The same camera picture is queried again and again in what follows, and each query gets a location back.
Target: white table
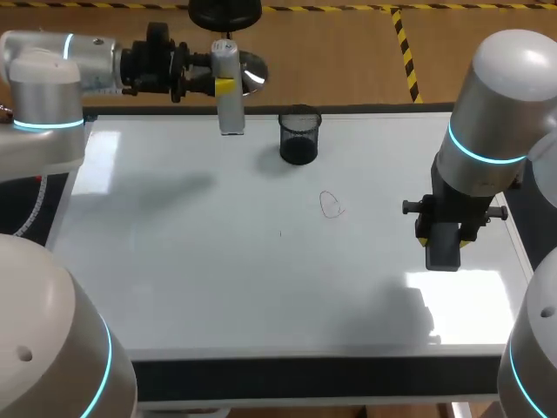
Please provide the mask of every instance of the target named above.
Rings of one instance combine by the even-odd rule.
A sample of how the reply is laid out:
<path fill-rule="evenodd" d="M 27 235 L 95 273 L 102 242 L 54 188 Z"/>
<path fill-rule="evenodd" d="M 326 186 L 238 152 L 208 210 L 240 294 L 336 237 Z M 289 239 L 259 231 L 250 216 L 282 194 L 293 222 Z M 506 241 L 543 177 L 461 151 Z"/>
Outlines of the white table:
<path fill-rule="evenodd" d="M 448 118 L 326 115 L 297 167 L 276 116 L 243 137 L 213 116 L 100 117 L 48 246 L 136 363 L 497 356 L 532 274 L 512 217 L 440 273 L 401 213 L 431 191 Z"/>

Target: small scribble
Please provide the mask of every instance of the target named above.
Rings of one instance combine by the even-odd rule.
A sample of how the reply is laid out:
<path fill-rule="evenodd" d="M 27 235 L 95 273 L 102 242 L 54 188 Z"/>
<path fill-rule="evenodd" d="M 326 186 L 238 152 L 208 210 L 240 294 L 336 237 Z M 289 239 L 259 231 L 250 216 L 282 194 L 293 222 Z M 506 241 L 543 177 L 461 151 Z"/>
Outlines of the small scribble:
<path fill-rule="evenodd" d="M 339 200 L 334 194 L 324 190 L 319 195 L 319 203 L 321 204 L 321 212 L 327 219 L 338 218 L 346 209 L 343 209 Z"/>

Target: hazard tape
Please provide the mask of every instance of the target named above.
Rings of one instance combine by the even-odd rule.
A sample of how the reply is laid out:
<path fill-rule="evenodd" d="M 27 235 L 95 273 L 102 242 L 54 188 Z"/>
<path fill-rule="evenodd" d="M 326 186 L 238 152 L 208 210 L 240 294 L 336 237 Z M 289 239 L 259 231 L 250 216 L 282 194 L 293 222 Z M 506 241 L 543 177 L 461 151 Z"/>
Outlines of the hazard tape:
<path fill-rule="evenodd" d="M 128 10 L 188 10 L 187 4 L 147 4 L 147 3 L 38 3 L 38 2 L 0 2 L 0 7 L 22 8 L 85 8 L 85 9 L 128 9 Z M 362 4 L 347 6 L 263 6 L 265 12 L 275 11 L 392 11 L 392 10 L 557 10 L 555 4 Z"/>
<path fill-rule="evenodd" d="M 406 83 L 408 90 L 414 103 L 424 103 L 418 89 L 418 80 L 416 79 L 416 70 L 414 69 L 414 61 L 412 53 L 410 52 L 410 44 L 406 38 L 406 32 L 402 26 L 402 18 L 400 10 L 391 10 L 394 29 L 397 31 L 397 38 L 399 40 L 400 50 L 402 51 L 402 59 L 404 61 L 404 69 L 406 71 Z"/>

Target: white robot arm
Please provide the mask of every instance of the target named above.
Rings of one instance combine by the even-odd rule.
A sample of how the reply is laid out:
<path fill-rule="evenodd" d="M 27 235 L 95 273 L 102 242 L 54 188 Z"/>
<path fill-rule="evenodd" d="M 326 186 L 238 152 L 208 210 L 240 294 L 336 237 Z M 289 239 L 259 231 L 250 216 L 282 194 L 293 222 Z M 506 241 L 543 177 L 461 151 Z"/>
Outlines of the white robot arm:
<path fill-rule="evenodd" d="M 146 41 L 9 31 L 0 77 L 13 123 L 0 124 L 0 181 L 69 172 L 84 160 L 84 91 L 124 88 L 216 96 L 222 134 L 245 126 L 238 46 L 216 41 L 190 54 L 150 24 Z M 192 65 L 209 68 L 188 80 Z M 0 417 L 130 418 L 137 404 L 130 360 L 71 274 L 41 246 L 0 234 Z"/>
<path fill-rule="evenodd" d="M 403 204 L 404 213 L 419 213 L 415 232 L 426 247 L 427 268 L 458 269 L 460 247 L 476 240 L 490 218 L 507 216 L 489 205 L 512 186 L 526 158 L 551 150 L 556 115 L 557 43 L 527 30 L 484 40 L 433 161 L 433 194 Z M 501 360 L 498 389 L 508 418 L 557 416 L 556 309 L 557 249 L 530 281 Z"/>
<path fill-rule="evenodd" d="M 176 46 L 166 24 L 150 24 L 146 41 L 130 49 L 114 39 L 13 30 L 0 37 L 0 76 L 10 86 L 13 125 L 0 125 L 0 181 L 68 172 L 84 159 L 83 92 L 123 89 L 170 94 L 187 91 L 217 97 L 224 135 L 245 127 L 239 49 L 221 39 L 210 54 Z M 191 66 L 210 69 L 187 79 Z"/>

